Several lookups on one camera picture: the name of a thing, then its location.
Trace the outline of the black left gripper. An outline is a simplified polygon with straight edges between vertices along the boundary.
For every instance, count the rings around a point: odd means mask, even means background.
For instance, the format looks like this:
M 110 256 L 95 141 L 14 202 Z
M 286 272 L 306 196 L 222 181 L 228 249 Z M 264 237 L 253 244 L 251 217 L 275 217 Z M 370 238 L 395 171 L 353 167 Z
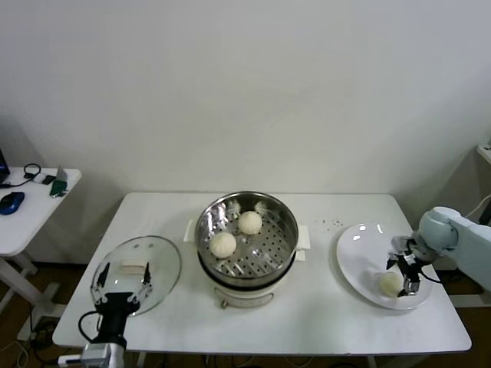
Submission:
M 101 326 L 95 343 L 126 343 L 124 330 L 127 318 L 136 313 L 153 290 L 150 263 L 147 262 L 138 292 L 111 292 L 104 295 L 104 286 L 110 269 L 110 262 L 102 262 L 94 273 L 91 296 L 97 304 L 96 311 L 102 316 Z

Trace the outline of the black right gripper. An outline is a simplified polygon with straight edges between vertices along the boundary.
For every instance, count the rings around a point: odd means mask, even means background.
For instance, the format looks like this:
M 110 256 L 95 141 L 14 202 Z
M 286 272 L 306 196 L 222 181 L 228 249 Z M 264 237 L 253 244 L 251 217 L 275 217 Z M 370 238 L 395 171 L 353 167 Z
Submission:
M 398 297 L 408 297 L 417 294 L 420 288 L 420 277 L 417 259 L 410 252 L 389 252 L 386 269 L 398 265 L 403 277 L 403 287 L 398 292 Z

